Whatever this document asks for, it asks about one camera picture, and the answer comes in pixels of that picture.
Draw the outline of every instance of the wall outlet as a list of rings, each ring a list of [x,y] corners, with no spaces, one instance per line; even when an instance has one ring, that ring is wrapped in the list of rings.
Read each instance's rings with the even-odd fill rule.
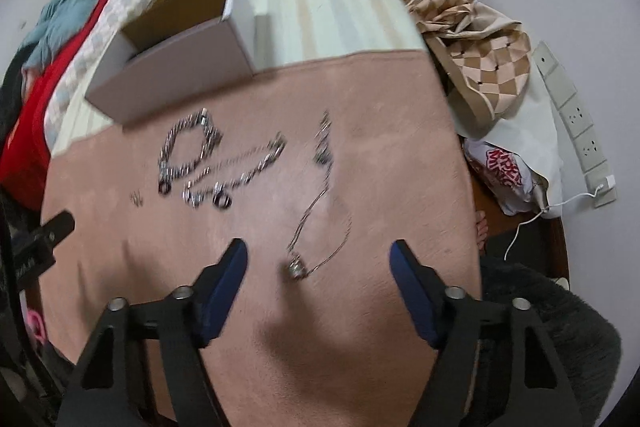
[[[593,125],[591,115],[584,108],[584,104],[577,93],[565,102],[565,104],[559,109],[559,112],[571,138],[579,136]]]
[[[533,50],[532,58],[540,70],[540,73],[542,73],[543,78],[546,78],[558,64],[554,54],[551,53],[551,50],[544,41],[540,41],[536,49]]]
[[[587,174],[585,174],[584,176],[584,180],[587,183],[587,189],[589,190],[589,192],[593,194],[595,189],[598,187],[598,184],[601,183],[602,180],[610,174],[613,174],[613,172],[611,172],[609,162],[603,162],[587,172]],[[613,187],[606,192],[598,192],[598,195],[593,199],[593,205],[603,206],[603,204],[611,203],[611,201],[615,201],[617,198],[618,192],[616,188]]]
[[[562,107],[575,94],[574,83],[560,64],[545,78],[545,86],[556,107]]]
[[[578,153],[578,160],[580,160],[580,165],[582,166],[582,172],[590,171],[606,160],[593,125],[574,140],[574,145],[575,152]]]

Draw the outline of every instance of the open box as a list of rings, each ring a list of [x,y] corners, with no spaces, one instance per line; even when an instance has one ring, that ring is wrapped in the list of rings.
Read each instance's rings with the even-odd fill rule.
[[[255,15],[249,0],[165,0],[124,26],[85,98],[120,124],[252,77]]]

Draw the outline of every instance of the black fluffy rug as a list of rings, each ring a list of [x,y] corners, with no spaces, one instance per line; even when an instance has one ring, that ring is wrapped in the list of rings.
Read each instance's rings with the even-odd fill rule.
[[[531,302],[564,365],[582,423],[593,426],[618,370],[618,332],[579,297],[540,273],[487,256],[481,258],[480,265],[484,300],[509,304],[516,297],[524,297]],[[482,344],[474,401],[466,425],[487,425],[504,410],[505,389],[495,371],[490,371],[492,361],[499,357],[495,343]]]

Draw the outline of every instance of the beige checkered bag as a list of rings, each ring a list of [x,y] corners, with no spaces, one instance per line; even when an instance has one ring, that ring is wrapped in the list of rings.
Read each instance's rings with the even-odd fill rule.
[[[529,36],[476,0],[407,0],[416,27],[481,126],[499,118],[529,79]]]

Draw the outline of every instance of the jewelry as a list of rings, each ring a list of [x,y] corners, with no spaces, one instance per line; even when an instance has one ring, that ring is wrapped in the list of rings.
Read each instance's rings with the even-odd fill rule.
[[[318,265],[314,266],[311,270],[306,269],[305,263],[302,261],[300,254],[296,250],[294,250],[294,248],[296,247],[296,243],[300,238],[300,234],[302,233],[302,229],[305,226],[306,220],[311,215],[311,211],[313,210],[313,207],[315,206],[316,203],[318,203],[320,198],[322,198],[322,196],[324,196],[329,191],[329,178],[331,176],[331,169],[334,166],[334,156],[332,155],[331,149],[329,148],[330,128],[331,128],[331,121],[329,120],[329,113],[328,111],[325,111],[324,117],[322,117],[322,120],[320,122],[320,131],[318,132],[318,134],[316,134],[316,137],[318,138],[318,147],[316,148],[316,154],[314,156],[315,162],[318,165],[324,166],[326,168],[326,171],[324,174],[324,185],[322,187],[321,192],[316,196],[316,199],[312,201],[312,203],[305,210],[304,214],[302,214],[302,218],[298,223],[298,227],[293,234],[293,238],[291,239],[289,246],[287,247],[287,253],[289,253],[289,255],[292,258],[287,267],[289,269],[289,275],[293,279],[305,279],[306,277],[311,275],[313,272],[315,272],[319,267],[331,261],[334,258],[334,256],[347,243],[347,239],[349,238],[349,235],[351,233],[351,214],[350,214],[348,217],[347,230],[344,234],[344,239],[342,240],[338,248],[336,248],[331,255],[329,255],[326,259],[324,259],[324,261],[322,261]]]
[[[170,166],[169,157],[174,151],[175,139],[178,133],[193,129],[197,125],[201,126],[204,131],[204,140],[202,142],[200,155],[196,159],[188,163],[183,163],[180,166]],[[186,176],[193,171],[200,162],[211,156],[213,149],[220,144],[221,139],[222,133],[215,128],[209,116],[209,112],[205,108],[178,120],[169,131],[169,134],[164,141],[164,147],[162,147],[162,150],[160,151],[160,158],[158,160],[158,168],[160,171],[158,192],[163,196],[169,194],[169,192],[171,192],[171,182],[175,179]]]
[[[193,208],[198,208],[207,197],[213,196],[213,205],[218,207],[220,210],[226,210],[231,206],[232,203],[231,195],[229,195],[229,192],[235,190],[240,185],[248,185],[251,180],[254,179],[254,176],[257,176],[266,168],[273,165],[282,154],[282,151],[284,151],[286,144],[286,138],[281,133],[277,133],[276,137],[273,140],[270,140],[267,145],[253,147],[252,149],[249,149],[248,151],[245,151],[238,156],[235,156],[234,158],[223,160],[213,166],[207,166],[200,174],[197,175],[197,177],[187,182],[182,192],[182,199],[184,199],[184,202],[186,204],[190,204]],[[195,190],[193,192],[191,191],[191,187],[193,187],[193,185],[200,183],[202,179],[209,174],[218,172],[221,169],[228,167],[229,165],[237,164],[242,160],[249,158],[249,156],[263,153],[265,151],[269,151],[267,156],[265,156],[264,159],[260,160],[258,165],[253,169],[240,174],[238,178],[231,179],[226,182],[216,182],[211,187],[206,187],[201,190]]]
[[[135,192],[130,193],[129,199],[133,204],[135,204],[135,206],[142,206],[143,203],[145,202],[145,200],[142,199],[142,196],[140,196],[139,190],[136,190]]]

